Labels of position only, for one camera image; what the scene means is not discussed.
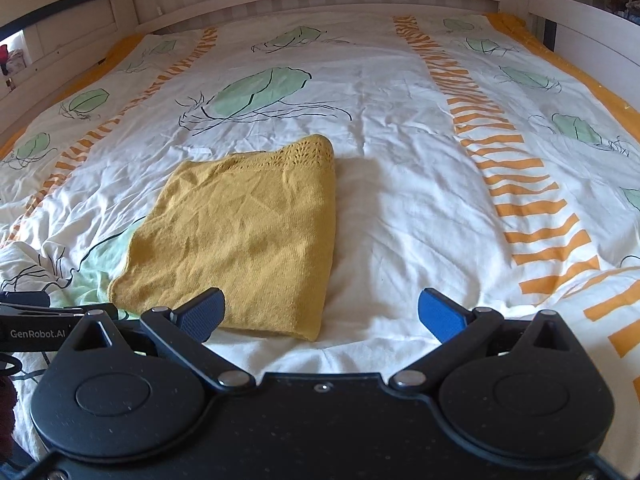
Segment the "black cable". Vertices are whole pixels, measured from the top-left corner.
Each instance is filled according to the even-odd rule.
[[[17,357],[14,357],[9,354],[0,353],[0,363],[6,363],[12,365],[10,368],[5,368],[4,370],[0,370],[0,377],[8,377],[10,375],[15,375],[22,370],[22,361]]]

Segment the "white bed frame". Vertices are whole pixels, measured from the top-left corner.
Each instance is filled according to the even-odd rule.
[[[46,4],[53,0],[43,0]],[[148,34],[208,12],[259,0],[206,0],[139,23],[133,0],[110,0],[114,25],[96,38],[93,32],[32,64],[16,77],[12,92],[0,88],[0,145],[20,119],[44,109],[52,94],[69,80],[104,58],[120,38]],[[602,10],[571,0],[489,0],[501,12],[525,19],[532,28],[535,16],[558,24],[556,52],[596,78],[640,110],[640,27]],[[469,9],[405,4],[351,4],[305,10],[357,10],[385,14],[465,14]]]

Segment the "bed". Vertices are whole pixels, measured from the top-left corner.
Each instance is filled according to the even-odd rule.
[[[202,0],[137,25],[146,7],[111,1],[110,32],[0,100],[11,135],[0,152],[1,290],[46,290],[53,306],[105,301],[181,162],[321,134],[335,152],[337,233],[318,340],[219,330],[206,344],[258,377],[388,378],[438,344],[417,319],[426,286],[508,317],[552,308],[614,394],[603,455],[640,470],[632,24],[568,0],[306,0],[194,28],[186,20],[265,0]],[[530,33],[534,14],[558,24],[564,59]],[[270,102],[207,108],[229,88],[245,98],[241,82],[265,74],[284,81]],[[11,124],[51,92],[54,104],[16,134]],[[14,438],[37,457],[29,399],[54,354],[20,358]]]

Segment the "bed rail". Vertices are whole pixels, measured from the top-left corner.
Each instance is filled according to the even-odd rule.
[[[32,61],[13,78],[13,91],[0,78],[0,146],[23,126],[16,121],[46,109],[52,94],[103,59],[120,38],[135,32],[133,0],[101,2],[94,7],[100,0],[0,0],[0,38],[22,30]],[[100,16],[94,14],[96,9]]]
[[[640,110],[640,27],[573,0],[529,0],[558,24],[555,52]]]

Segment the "orange stripe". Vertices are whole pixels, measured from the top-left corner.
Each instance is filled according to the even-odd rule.
[[[446,61],[449,63],[455,63],[457,68],[462,68],[460,63],[458,63],[455,59],[453,59],[447,52],[442,49],[433,50],[429,49],[426,52],[418,53],[421,58],[426,61]]]
[[[487,160],[478,162],[480,170],[491,168],[508,168],[510,170],[528,170],[529,168],[544,168],[544,164],[539,158],[524,158],[523,160]]]
[[[500,195],[541,195],[544,192],[551,191],[552,189],[560,189],[558,184],[555,182],[546,186],[545,189],[540,189],[534,191],[527,187],[516,186],[515,184],[507,184],[505,186],[500,186],[495,189],[489,188],[489,194],[491,196],[500,196]]]
[[[66,162],[62,162],[61,160],[56,162],[56,168],[58,168],[59,170],[69,170],[69,171],[73,171],[76,167],[72,166],[71,164],[67,164]]]
[[[89,137],[93,137],[94,139],[97,139],[97,140],[104,139],[104,135],[98,134],[96,132],[92,132],[91,130],[89,130],[86,134]]]
[[[412,28],[412,30],[407,29],[406,36],[407,36],[407,40],[434,43],[429,36],[427,36],[423,31],[418,29],[417,24],[415,25],[414,28]]]
[[[440,45],[435,43],[434,41],[429,40],[428,38],[407,38],[406,42],[414,47],[416,50],[425,50],[428,48],[439,48]]]
[[[533,242],[538,242],[540,240],[547,240],[549,238],[555,238],[557,236],[564,236],[567,234],[571,228],[578,223],[578,217],[575,213],[572,213],[571,216],[566,220],[562,227],[556,228],[545,228],[540,229],[531,234],[526,233],[505,233],[504,236],[507,238],[508,243],[523,243],[523,244],[532,244]]]
[[[456,78],[443,78],[434,76],[433,72],[431,73],[431,79],[433,79],[438,85],[447,86],[450,88],[469,88],[469,89],[478,89],[480,88],[476,82],[470,77],[461,78],[457,76]]]
[[[62,184],[64,184],[66,180],[66,176],[63,175],[62,178],[54,178],[52,180],[47,180],[42,187],[46,188],[47,190],[52,187],[53,185],[56,186],[62,186]]]
[[[40,205],[40,203],[41,203],[43,200],[44,200],[44,197],[41,195],[41,193],[40,193],[40,192],[37,192],[35,195],[33,195],[33,196],[31,197],[31,203],[30,203],[30,206],[28,207],[27,211],[28,211],[28,210],[33,211],[34,209],[36,209],[36,208],[37,208],[37,206],[39,206],[39,205]]]
[[[620,357],[640,345],[640,319],[609,336],[609,341]]]
[[[467,126],[456,126],[456,133],[464,134],[466,132],[470,132],[471,130],[475,130],[476,128],[498,128],[500,130],[515,130],[516,127],[513,124],[469,124]]]
[[[86,155],[73,156],[69,155],[67,152],[62,152],[62,156],[65,158],[69,158],[70,160],[76,160],[77,162],[86,161]]]
[[[454,97],[447,99],[447,104],[457,105],[458,103],[471,103],[473,105],[492,105],[494,104],[489,98],[477,98],[477,97]]]
[[[482,148],[481,150],[477,150],[477,151],[473,151],[473,150],[466,150],[467,153],[469,153],[470,155],[477,155],[477,156],[485,156],[485,155],[489,155],[490,153],[508,153],[508,152],[517,152],[517,153],[524,153],[522,150],[519,150],[518,148],[511,148],[510,146],[507,146],[506,148]]]
[[[584,311],[584,315],[592,321],[597,321],[621,306],[632,305],[640,300],[640,280],[634,282],[627,290],[617,294],[607,301],[603,301]]]
[[[588,262],[573,264],[562,276],[545,276],[544,278],[522,282],[520,283],[520,290],[523,294],[549,295],[552,294],[559,286],[564,285],[581,272],[593,269],[600,269],[600,263],[597,256],[594,256]]]
[[[590,278],[589,280],[587,280],[587,282],[584,284],[584,286],[582,286],[580,289],[578,289],[578,290],[576,290],[574,292],[570,292],[569,294],[565,294],[562,298],[564,299],[564,298],[570,298],[572,296],[575,296],[579,292],[587,290],[591,286],[597,285],[598,283],[603,282],[609,276],[615,276],[616,274],[620,274],[621,272],[627,272],[628,270],[640,270],[640,267],[622,267],[621,269],[607,270],[606,272],[603,272],[603,273],[598,274],[597,276],[595,276],[593,278]]]
[[[481,106],[460,106],[458,108],[452,108],[451,109],[451,113],[453,115],[458,115],[462,112],[489,112],[494,113],[494,114],[503,114],[504,112],[502,111],[502,109],[498,106],[495,105],[493,107],[488,107],[488,108],[482,108]]]
[[[111,123],[113,123],[113,124],[120,124],[120,119],[118,119],[118,118],[115,118],[115,119],[109,119],[108,121],[104,121],[104,122],[102,123],[102,126],[106,126],[107,124],[111,124]]]
[[[82,155],[83,153],[87,153],[86,150],[81,150],[80,148],[76,148],[75,146],[71,146],[69,149],[74,155]]]
[[[495,206],[499,216],[529,216],[529,215],[555,215],[566,206],[566,200],[549,202],[541,200],[526,205],[497,204]]]
[[[486,139],[462,139],[460,144],[467,147],[470,144],[493,144],[495,142],[518,142],[520,144],[524,144],[524,139],[521,135],[496,135],[493,137],[487,137]]]
[[[503,180],[513,180],[514,182],[525,182],[527,184],[533,184],[535,182],[542,182],[549,177],[548,175],[542,176],[527,176],[527,175],[493,175],[486,176],[484,181],[489,185],[493,186],[494,184],[498,184],[498,182],[502,182]]]
[[[472,84],[463,83],[463,82],[460,82],[459,84],[455,84],[453,82],[444,83],[442,81],[437,81],[435,79],[433,79],[433,81],[434,83],[436,83],[436,85],[438,85],[438,88],[443,92],[444,91],[459,92],[460,95],[484,95],[482,94],[482,91],[479,90],[480,87],[478,85],[472,85]]]
[[[464,68],[459,68],[457,70],[439,70],[436,72],[436,70],[434,69],[433,72],[431,73],[431,75],[443,75],[443,76],[459,76],[459,75],[469,75],[468,70],[465,70]]]
[[[501,123],[508,123],[509,120],[502,118],[502,117],[495,117],[495,116],[491,116],[491,115],[483,115],[483,114],[469,114],[469,115],[463,115],[461,117],[456,117],[455,119],[453,119],[453,123],[454,124],[461,124],[461,123],[466,123],[469,121],[473,121],[475,119],[492,119],[494,121],[499,121]]]
[[[455,62],[455,61],[447,61],[446,63],[436,63],[436,62],[432,61],[430,64],[431,64],[431,66],[434,66],[436,68],[449,68],[451,66],[455,66],[457,68],[460,67],[460,64]]]
[[[514,254],[513,259],[518,265],[524,265],[531,262],[544,262],[547,260],[559,260],[560,262],[565,262],[569,259],[571,253],[578,247],[583,247],[590,242],[591,238],[589,238],[587,231],[583,229],[582,231],[578,231],[565,247],[549,247],[544,251],[533,254]]]
[[[474,90],[474,89],[471,89],[471,88],[469,88],[469,89],[466,89],[466,88],[465,89],[455,88],[455,87],[451,87],[451,86],[443,85],[443,84],[439,84],[438,87],[446,95],[455,95],[456,97],[482,98],[485,101],[487,101],[489,104],[493,104],[493,101],[491,101],[480,90]]]

